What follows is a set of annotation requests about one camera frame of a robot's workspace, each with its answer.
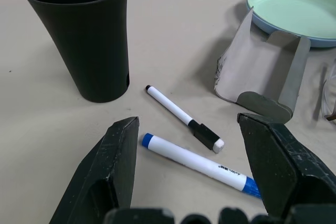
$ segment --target whiteboard marker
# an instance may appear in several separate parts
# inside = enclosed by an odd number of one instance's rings
[[[256,182],[252,178],[181,148],[165,139],[147,133],[143,137],[142,146],[239,191],[261,198]]]
[[[172,112],[182,122],[188,125],[194,132],[194,136],[200,140],[209,150],[218,154],[224,147],[224,141],[210,130],[204,124],[198,124],[187,113],[181,110],[175,103],[165,97],[155,87],[148,85],[146,87],[147,93],[154,97],[159,103],[161,103],[166,109]]]

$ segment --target blue marker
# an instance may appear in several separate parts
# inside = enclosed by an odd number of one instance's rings
[[[147,133],[143,137],[142,146],[177,163],[185,165],[186,167],[232,186],[239,191],[261,198],[256,182],[252,178],[201,157],[193,152],[168,142],[165,139]]]

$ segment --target black cup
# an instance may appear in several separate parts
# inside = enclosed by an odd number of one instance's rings
[[[28,1],[85,99],[109,102],[126,92],[127,0]]]

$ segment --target white table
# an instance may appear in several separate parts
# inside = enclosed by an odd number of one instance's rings
[[[151,132],[251,176],[236,115],[213,92],[216,60],[245,14],[245,0],[129,0],[131,84],[116,101],[78,93],[43,24],[26,0],[0,0],[0,223],[48,223],[83,157],[113,122],[137,115]],[[316,106],[323,66],[335,49],[313,50],[294,117],[294,136],[336,173],[335,128]],[[215,155],[144,88],[161,90],[224,139]],[[265,213],[245,195],[138,146],[133,207],[166,207],[177,222],[199,212],[216,223],[226,206]]]

